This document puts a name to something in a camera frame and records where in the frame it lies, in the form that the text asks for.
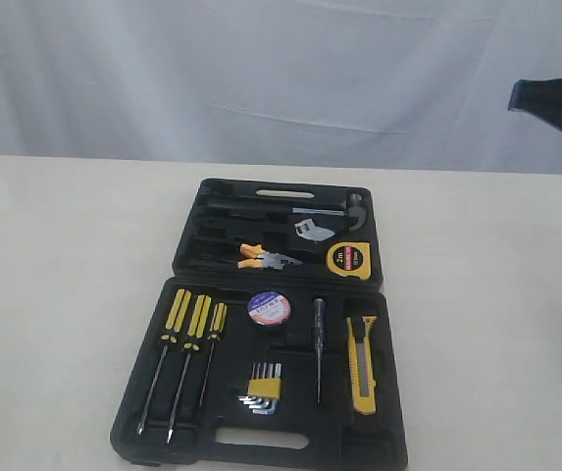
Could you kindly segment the hex key set yellow holder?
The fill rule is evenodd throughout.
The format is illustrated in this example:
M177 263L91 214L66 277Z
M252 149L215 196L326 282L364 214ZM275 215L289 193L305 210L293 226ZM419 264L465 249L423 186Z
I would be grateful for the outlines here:
M280 363L254 363L247 391L237 400L254 415L275 415L281 399L281 369Z

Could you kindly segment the black electrical tape roll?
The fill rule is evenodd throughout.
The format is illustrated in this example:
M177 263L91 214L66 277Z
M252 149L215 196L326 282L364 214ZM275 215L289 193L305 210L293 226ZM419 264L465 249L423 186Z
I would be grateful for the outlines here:
M283 294L268 290L262 291L250 298L247 303L250 319L263 327L277 327L288 320L291 305Z

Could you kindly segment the orange black handled pliers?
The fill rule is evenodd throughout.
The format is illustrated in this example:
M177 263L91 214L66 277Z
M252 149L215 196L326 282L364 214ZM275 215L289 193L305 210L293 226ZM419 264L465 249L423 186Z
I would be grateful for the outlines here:
M287 266L300 266L301 260L266 250L261 244L239 243L239 256L201 257L188 262L191 267L235 269L271 269L282 271Z

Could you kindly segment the black plastic tool case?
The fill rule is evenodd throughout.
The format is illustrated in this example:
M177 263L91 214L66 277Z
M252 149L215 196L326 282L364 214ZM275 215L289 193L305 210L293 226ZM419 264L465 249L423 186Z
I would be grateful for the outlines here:
M362 197L367 219L357 231L345 217L274 214L211 209L209 198L342 209L351 193ZM305 240L294 224L306 219L335 232L322 241ZM341 277L326 265L329 248L343 241L371 245L372 275L366 281ZM239 243L296 258L300 266L282 271L191 267L201 257L239 256ZM184 225L173 264L162 288L110 433L113 450L145 466L219 461L314 470L402 470L408 463L402 411L375 224L374 200L364 187L307 183L267 183L210 178L201 182ZM162 346L159 337L179 288L191 292L178 343L170 348L149 408L145 431L136 434ZM247 312L252 296L273 290L291 305L277 327L255 324ZM193 353L177 413L175 433L166 444L169 419L184 355L182 344L196 297L209 295L200 350ZM325 303L321 401L316 399L313 300ZM228 314L217 343L204 404L198 409L210 343L214 306ZM355 412L348 363L351 316L376 316L370 333L376 405L374 415ZM252 414L237 397L247 391L252 365L281 364L281 399L272 416Z

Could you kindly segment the clear handled tester screwdriver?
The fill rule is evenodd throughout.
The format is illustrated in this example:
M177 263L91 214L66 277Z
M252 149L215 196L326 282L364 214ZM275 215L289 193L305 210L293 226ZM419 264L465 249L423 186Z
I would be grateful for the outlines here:
M321 384L322 384L322 359L324 350L324 314L325 301L318 297L313 300L314 307L314 348L316 352L316 399L321 401Z

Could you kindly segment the small yellow black screwdriver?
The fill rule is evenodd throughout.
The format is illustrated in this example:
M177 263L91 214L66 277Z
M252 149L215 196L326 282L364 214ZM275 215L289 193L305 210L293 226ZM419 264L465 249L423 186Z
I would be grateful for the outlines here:
M228 306L224 302L219 302L214 306L213 318L212 318L209 334L207 336L207 340L210 343L210 349L207 357L204 379L203 379L200 395L198 397L199 410L202 409L204 404L208 380L210 376L211 363L213 361L216 345L221 340L223 335L227 314L228 314Z

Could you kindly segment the large yellow black screwdriver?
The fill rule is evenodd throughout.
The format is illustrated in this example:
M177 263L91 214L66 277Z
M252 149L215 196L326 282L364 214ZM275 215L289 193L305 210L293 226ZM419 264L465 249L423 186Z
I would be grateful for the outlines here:
M138 436L141 436L145 431L149 408L153 399L154 392L156 390L164 360L170 348L178 343L179 333L181 331L182 323L188 310L190 299L191 292L188 289L179 288L177 290L172 307L165 321L162 334L159 337L159 342L162 346L162 350L160 352L159 360L154 372L154 377L145 398L141 416L136 427L136 434Z

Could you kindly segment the yellow measuring tape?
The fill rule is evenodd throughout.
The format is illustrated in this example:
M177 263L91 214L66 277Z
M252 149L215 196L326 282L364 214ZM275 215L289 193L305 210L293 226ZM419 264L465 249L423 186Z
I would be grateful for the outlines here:
M336 275L366 281L372 275L371 245L365 241L338 242L329 248L326 265Z

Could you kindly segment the silver adjustable wrench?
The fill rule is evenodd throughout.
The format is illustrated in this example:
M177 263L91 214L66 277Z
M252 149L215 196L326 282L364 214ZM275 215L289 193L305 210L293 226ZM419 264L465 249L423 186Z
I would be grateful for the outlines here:
M295 223L294 228L299 237L314 242L322 242L335 236L334 231L318 226L313 219Z

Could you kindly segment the yellow utility knife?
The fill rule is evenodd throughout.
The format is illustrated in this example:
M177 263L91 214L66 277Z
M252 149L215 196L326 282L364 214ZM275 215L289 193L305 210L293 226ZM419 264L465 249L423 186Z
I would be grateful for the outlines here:
M376 319L376 316L351 316L346 319L353 409L364 416L374 415L377 411L370 344L370 333Z

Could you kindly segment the black handled claw hammer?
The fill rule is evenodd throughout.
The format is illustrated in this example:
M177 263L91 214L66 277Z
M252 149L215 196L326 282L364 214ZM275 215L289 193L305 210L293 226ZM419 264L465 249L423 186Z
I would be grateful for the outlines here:
M281 204L271 202L253 202L209 198L206 206L211 209L223 209L232 211L263 211L274 214L300 214L300 215L326 215L345 217L352 222L348 226L351 232L361 228L367 219L367 209L362 205L362 197L358 193L351 193L350 197L345 201L342 209L322 209L312 207L298 207L293 204Z

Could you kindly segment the white backdrop curtain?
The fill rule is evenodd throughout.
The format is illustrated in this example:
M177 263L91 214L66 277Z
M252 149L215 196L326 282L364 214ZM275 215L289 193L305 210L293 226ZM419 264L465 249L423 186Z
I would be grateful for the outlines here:
M562 1L0 1L0 154L562 174Z

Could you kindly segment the middle yellow black screwdriver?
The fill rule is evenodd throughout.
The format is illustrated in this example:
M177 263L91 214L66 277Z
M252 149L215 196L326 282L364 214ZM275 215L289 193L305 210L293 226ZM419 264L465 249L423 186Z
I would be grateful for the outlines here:
M207 294L199 294L193 307L193 312L189 321L189 325L182 344L182 352L184 355L183 365L181 367L179 382L167 430L166 444L169 445L175 433L177 423L177 413L181 393L185 383L186 373L193 353L200 350L202 337L205 331L208 314L211 307L212 298Z

